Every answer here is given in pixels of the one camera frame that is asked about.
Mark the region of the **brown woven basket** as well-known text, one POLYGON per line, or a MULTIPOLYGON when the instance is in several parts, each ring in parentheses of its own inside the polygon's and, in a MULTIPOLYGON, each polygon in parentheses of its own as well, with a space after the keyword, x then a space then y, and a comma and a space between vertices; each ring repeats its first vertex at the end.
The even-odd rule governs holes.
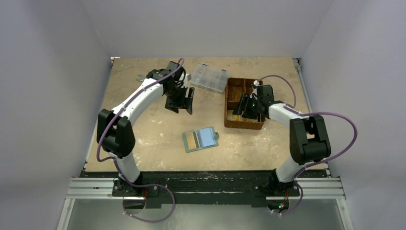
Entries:
POLYGON ((252 84, 255 79, 246 78, 229 78, 225 88, 225 115, 224 115, 224 126, 227 128, 240 128, 240 129, 251 129, 251 130, 261 130, 264 123, 246 123, 246 122, 236 122, 229 121, 227 115, 232 113, 238 102, 240 101, 241 95, 244 93, 251 94, 253 92, 252 84))

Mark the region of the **gold credit card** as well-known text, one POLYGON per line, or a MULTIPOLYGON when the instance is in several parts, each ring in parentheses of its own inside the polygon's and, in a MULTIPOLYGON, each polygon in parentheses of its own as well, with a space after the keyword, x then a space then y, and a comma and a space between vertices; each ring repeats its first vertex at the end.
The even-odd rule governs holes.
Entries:
POLYGON ((190 131, 185 133, 186 145, 188 150, 194 150, 201 147, 198 131, 190 131))

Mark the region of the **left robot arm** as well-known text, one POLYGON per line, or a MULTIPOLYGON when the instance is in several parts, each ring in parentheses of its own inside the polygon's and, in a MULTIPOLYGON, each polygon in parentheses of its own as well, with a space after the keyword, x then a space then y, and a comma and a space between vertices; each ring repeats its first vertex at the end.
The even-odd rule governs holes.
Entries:
POLYGON ((138 169, 133 149, 136 138, 133 126, 141 114, 157 99, 166 97, 165 108, 178 113, 184 109, 192 114, 194 88, 188 88, 184 59, 171 61, 164 69, 153 69, 127 99, 111 110, 102 109, 98 114, 96 159, 98 162, 112 160, 119 177, 125 181, 124 190, 131 196, 142 192, 143 183, 138 180, 138 169))

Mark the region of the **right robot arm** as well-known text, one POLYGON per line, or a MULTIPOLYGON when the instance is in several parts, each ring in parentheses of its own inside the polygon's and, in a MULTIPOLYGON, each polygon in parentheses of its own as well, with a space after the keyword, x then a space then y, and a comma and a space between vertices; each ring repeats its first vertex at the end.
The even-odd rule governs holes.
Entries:
POLYGON ((280 195, 293 187, 294 179, 312 163, 331 155, 331 145, 324 119, 320 115, 303 115, 286 103, 274 99, 271 85, 253 85, 252 94, 243 93, 234 115, 262 121, 276 121, 289 129, 290 156, 272 171, 264 189, 280 195))

